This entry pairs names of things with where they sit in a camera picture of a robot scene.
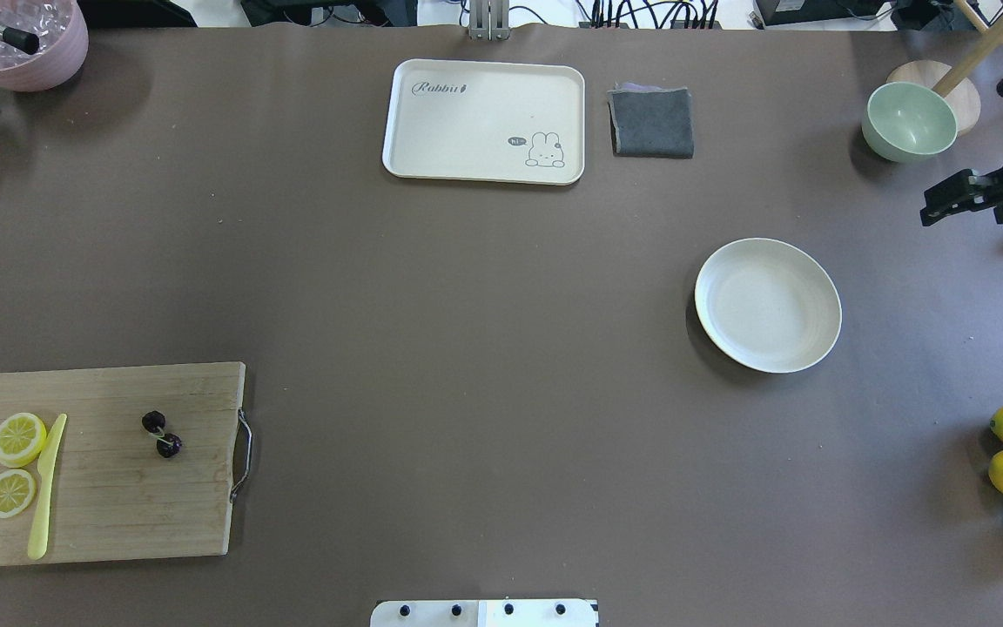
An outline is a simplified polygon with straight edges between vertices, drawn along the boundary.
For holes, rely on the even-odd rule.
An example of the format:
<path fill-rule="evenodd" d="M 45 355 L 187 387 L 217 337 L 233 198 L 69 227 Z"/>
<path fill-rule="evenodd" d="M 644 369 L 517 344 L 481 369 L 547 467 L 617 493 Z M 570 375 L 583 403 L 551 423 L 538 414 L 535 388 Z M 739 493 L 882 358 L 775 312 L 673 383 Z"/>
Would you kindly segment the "cream rabbit tray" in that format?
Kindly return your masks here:
<path fill-rule="evenodd" d="M 569 66 L 409 59 L 395 68 L 382 163 L 406 179 L 574 184 L 585 80 Z"/>

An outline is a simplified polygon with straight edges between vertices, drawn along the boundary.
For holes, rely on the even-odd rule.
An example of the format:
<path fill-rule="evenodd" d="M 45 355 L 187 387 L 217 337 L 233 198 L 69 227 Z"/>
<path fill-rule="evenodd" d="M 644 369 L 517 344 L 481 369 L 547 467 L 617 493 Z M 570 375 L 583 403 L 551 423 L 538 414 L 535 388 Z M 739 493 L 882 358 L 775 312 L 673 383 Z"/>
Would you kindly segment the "mint green bowl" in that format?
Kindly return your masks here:
<path fill-rule="evenodd" d="M 869 95 L 861 135 L 877 155 L 893 163 L 915 163 L 950 148 L 958 138 L 958 119 L 932 89 L 889 82 Z"/>

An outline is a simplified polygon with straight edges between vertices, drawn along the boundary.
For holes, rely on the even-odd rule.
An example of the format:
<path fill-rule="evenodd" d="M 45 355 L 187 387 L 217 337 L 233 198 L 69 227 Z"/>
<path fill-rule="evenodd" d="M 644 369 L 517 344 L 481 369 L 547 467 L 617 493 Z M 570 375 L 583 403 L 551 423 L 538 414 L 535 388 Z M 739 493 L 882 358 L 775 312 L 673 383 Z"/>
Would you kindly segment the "wooden cup stand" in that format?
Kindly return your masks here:
<path fill-rule="evenodd" d="M 954 66 L 928 59 L 908 61 L 894 69 L 888 75 L 887 82 L 919 84 L 940 95 L 954 111 L 960 137 L 978 123 L 980 95 L 978 88 L 971 82 L 970 75 L 996 48 L 1003 46 L 1003 13 L 994 24 L 988 24 L 967 1 L 954 1 L 953 5 L 978 32 L 978 39 L 970 51 Z"/>

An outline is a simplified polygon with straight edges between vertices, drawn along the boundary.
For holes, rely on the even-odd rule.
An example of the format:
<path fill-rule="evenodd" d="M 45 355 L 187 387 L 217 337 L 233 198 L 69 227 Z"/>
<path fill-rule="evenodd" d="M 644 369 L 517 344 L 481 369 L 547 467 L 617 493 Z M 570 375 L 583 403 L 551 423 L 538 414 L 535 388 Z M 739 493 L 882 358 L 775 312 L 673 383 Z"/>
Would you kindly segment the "cream round plate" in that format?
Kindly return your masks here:
<path fill-rule="evenodd" d="M 831 276 L 780 239 L 737 239 L 702 263 L 694 309 L 714 345 L 767 374 L 803 372 L 831 353 L 843 309 Z"/>

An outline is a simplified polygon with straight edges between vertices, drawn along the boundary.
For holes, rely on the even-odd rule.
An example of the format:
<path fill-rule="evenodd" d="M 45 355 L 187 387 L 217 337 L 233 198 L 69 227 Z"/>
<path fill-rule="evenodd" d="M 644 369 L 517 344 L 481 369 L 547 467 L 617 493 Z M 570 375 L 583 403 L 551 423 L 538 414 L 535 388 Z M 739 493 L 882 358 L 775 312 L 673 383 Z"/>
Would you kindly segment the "grey folded cloth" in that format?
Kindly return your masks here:
<path fill-rule="evenodd" d="M 694 156 L 692 95 L 685 87 L 618 84 L 608 91 L 610 128 L 618 156 Z"/>

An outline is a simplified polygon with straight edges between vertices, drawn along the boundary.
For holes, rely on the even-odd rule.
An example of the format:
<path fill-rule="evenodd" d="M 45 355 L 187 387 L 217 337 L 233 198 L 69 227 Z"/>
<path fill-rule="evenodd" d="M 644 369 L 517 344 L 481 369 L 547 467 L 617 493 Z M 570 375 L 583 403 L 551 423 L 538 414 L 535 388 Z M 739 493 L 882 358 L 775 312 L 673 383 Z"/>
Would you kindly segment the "bamboo cutting board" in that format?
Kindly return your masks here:
<path fill-rule="evenodd" d="M 43 563 L 225 555 L 245 384 L 242 362 L 0 373 L 0 424 L 68 414 Z M 171 459 L 143 428 L 151 410 L 183 442 Z M 0 519 L 0 566 L 30 563 L 32 517 Z"/>

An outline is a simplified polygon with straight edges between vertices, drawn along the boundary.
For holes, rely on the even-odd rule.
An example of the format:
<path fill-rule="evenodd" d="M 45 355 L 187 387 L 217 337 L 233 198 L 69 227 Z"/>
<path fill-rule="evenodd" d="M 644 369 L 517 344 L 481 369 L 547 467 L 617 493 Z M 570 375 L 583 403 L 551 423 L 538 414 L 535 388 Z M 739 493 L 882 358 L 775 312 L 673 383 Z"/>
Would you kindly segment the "pink bowl with ice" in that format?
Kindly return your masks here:
<path fill-rule="evenodd" d="M 77 1 L 0 1 L 0 24 L 40 39 L 35 55 L 0 41 L 0 88 L 45 91 L 68 82 L 84 66 L 89 35 Z"/>

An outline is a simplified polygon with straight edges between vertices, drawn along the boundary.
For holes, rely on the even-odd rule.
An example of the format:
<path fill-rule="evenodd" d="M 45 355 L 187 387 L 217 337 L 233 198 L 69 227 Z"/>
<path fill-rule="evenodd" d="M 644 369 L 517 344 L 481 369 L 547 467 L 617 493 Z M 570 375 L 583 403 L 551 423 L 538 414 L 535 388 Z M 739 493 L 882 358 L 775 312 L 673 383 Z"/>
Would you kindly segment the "lemon slice upper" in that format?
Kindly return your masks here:
<path fill-rule="evenodd" d="M 0 464 L 20 469 L 35 461 L 44 449 L 48 431 L 38 416 L 16 413 L 0 424 Z"/>

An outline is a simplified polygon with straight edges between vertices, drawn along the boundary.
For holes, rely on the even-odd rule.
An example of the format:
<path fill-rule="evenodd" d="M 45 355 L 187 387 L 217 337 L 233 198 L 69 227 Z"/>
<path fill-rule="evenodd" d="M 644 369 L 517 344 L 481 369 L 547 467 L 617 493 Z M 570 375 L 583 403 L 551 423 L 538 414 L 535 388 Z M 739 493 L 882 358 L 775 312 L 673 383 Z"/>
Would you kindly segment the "lemon slice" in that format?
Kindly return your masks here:
<path fill-rule="evenodd" d="M 0 519 L 19 516 L 31 505 L 37 491 L 37 480 L 28 469 L 0 473 Z"/>
<path fill-rule="evenodd" d="M 20 469 L 35 461 L 44 449 L 48 431 L 38 416 L 16 413 L 0 424 L 0 464 Z"/>

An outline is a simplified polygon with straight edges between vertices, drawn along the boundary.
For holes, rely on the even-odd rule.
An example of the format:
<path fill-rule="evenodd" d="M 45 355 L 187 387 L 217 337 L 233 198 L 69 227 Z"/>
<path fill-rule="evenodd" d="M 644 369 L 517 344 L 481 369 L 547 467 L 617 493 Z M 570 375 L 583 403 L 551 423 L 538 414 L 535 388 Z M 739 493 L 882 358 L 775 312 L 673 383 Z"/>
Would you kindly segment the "yellow plastic knife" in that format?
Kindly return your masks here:
<path fill-rule="evenodd" d="M 38 457 L 37 469 L 40 477 L 37 504 L 33 512 L 30 535 L 27 543 L 27 557 L 31 561 L 43 559 L 48 550 L 50 536 L 51 504 L 53 481 L 60 451 L 61 438 L 68 421 L 68 414 L 61 413 L 53 422 L 45 438 L 44 448 Z"/>

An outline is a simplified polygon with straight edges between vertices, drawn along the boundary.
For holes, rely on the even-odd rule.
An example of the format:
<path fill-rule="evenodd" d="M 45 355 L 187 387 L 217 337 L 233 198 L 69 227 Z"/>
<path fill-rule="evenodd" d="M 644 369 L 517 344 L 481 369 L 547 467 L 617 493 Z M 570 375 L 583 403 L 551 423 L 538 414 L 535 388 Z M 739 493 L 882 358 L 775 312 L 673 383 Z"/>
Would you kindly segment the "lemon slice lower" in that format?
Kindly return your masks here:
<path fill-rule="evenodd" d="M 19 516 L 31 505 L 37 491 L 37 480 L 28 469 L 0 473 L 0 519 Z"/>

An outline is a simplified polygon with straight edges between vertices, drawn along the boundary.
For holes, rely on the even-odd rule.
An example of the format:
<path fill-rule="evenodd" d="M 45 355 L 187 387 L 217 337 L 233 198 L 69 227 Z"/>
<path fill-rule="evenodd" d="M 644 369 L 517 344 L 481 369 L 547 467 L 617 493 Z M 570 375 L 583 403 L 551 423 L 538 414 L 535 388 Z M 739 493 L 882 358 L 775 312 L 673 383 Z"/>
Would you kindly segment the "aluminium frame post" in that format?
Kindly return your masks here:
<path fill-rule="evenodd" d="M 507 40 L 512 33 L 509 25 L 509 0 L 466 1 L 468 36 L 476 41 Z"/>

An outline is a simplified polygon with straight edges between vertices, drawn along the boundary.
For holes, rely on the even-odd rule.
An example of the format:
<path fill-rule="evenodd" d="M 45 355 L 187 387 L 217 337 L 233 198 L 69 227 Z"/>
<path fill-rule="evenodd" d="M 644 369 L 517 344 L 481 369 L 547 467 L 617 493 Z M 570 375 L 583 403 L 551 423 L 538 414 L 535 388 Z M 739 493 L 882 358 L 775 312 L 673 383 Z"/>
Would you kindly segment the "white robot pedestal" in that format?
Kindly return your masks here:
<path fill-rule="evenodd" d="M 370 626 L 598 626 L 596 600 L 501 598 L 387 600 L 377 603 Z"/>

